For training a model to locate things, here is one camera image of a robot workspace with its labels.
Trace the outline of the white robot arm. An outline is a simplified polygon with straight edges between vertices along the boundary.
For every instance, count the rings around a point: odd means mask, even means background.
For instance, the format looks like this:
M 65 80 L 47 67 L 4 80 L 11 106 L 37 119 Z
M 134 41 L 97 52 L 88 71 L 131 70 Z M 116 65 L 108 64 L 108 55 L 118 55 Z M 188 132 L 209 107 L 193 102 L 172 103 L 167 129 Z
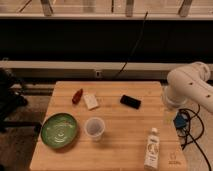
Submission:
M 169 109 L 180 108 L 191 99 L 213 114 L 213 86 L 207 83 L 210 76 L 210 68 L 203 62 L 171 70 L 167 75 L 168 85 L 162 94 L 165 106 Z

